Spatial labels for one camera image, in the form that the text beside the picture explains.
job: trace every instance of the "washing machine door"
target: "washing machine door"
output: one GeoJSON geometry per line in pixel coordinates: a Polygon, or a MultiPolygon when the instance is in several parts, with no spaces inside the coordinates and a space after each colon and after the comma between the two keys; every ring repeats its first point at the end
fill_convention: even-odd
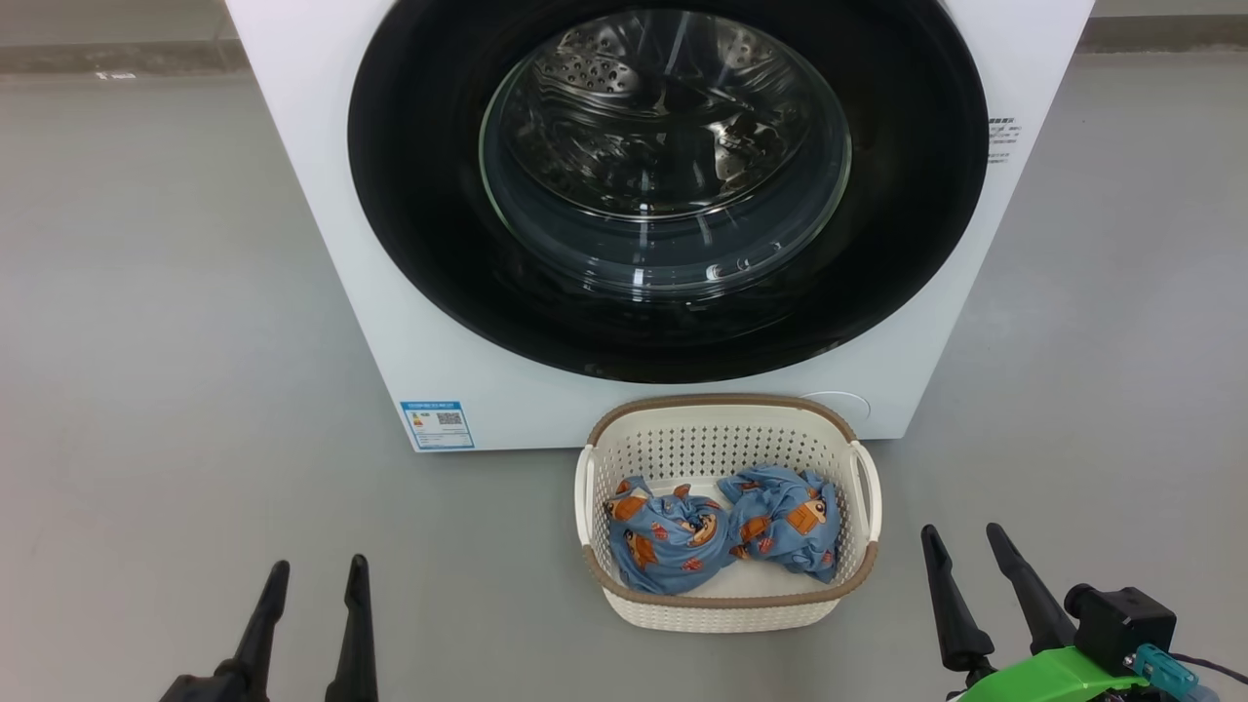
{"type": "Polygon", "coordinates": [[[935,0],[399,0],[348,130],[377,237],[443,311],[668,383],[895,312],[962,235],[987,141],[935,0]]]}

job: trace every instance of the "brown basket rim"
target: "brown basket rim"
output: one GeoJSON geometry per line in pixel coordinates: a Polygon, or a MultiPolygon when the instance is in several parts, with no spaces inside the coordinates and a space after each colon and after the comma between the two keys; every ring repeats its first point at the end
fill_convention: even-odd
{"type": "MultiPolygon", "coordinates": [[[[607,412],[603,418],[594,425],[593,431],[589,432],[588,443],[598,446],[598,440],[602,438],[603,432],[607,431],[608,426],[620,417],[633,412],[640,412],[644,410],[665,410],[670,407],[698,407],[705,405],[761,405],[766,407],[806,410],[831,422],[841,432],[841,435],[845,436],[846,441],[851,443],[857,441],[857,436],[855,436],[854,430],[850,428],[849,422],[832,410],[812,400],[802,397],[785,397],[781,395],[730,393],[674,395],[670,397],[654,397],[620,405],[610,412],[607,412]]],[[[850,592],[857,590],[859,586],[866,581],[866,577],[871,575],[871,568],[875,566],[875,557],[879,547],[879,541],[869,541],[866,551],[862,553],[862,560],[859,562],[857,570],[849,577],[849,580],[836,587],[820,590],[817,592],[773,595],[768,597],[689,597],[685,595],[651,595],[649,592],[636,592],[635,590],[629,590],[628,587],[615,582],[612,576],[607,573],[607,570],[603,568],[603,565],[598,561],[598,556],[594,553],[593,546],[582,546],[582,552],[585,556],[585,563],[589,566],[589,572],[594,576],[594,580],[598,581],[598,585],[620,600],[626,600],[638,605],[655,605],[660,607],[685,607],[698,610],[758,610],[763,607],[819,605],[821,602],[831,602],[845,597],[850,592]]]]}

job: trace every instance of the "cartoon print fabric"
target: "cartoon print fabric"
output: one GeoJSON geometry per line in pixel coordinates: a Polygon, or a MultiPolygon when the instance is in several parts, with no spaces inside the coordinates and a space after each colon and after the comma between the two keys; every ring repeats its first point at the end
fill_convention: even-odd
{"type": "Polygon", "coordinates": [[[610,546],[624,585],[655,595],[688,592],[733,561],[728,513],[683,485],[655,497],[640,476],[620,482],[608,500],[610,546]]]}
{"type": "Polygon", "coordinates": [[[733,502],[733,556],[774,561],[790,572],[832,581],[841,533],[835,485],[814,471],[755,466],[718,486],[733,502]]]}

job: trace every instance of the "washing machine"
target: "washing machine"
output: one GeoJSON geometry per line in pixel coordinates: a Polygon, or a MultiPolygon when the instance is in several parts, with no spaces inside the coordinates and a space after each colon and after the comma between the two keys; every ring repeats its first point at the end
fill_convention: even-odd
{"type": "Polygon", "coordinates": [[[417,451],[905,433],[1092,0],[230,0],[417,451]]]}

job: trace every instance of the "basket handle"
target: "basket handle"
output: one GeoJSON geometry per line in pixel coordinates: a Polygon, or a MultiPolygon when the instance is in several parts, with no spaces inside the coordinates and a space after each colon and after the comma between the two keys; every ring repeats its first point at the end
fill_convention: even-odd
{"type": "Polygon", "coordinates": [[[589,502],[589,490],[594,485],[594,445],[589,443],[580,450],[580,460],[577,461],[577,480],[573,485],[575,492],[573,502],[577,510],[577,536],[580,537],[582,546],[589,546],[589,517],[585,507],[589,502]]]}
{"type": "Polygon", "coordinates": [[[867,541],[880,541],[880,527],[884,522],[884,505],[880,501],[880,473],[875,470],[875,461],[859,441],[850,442],[854,448],[855,471],[854,477],[859,481],[859,490],[866,496],[867,511],[866,521],[871,531],[867,541]]]}

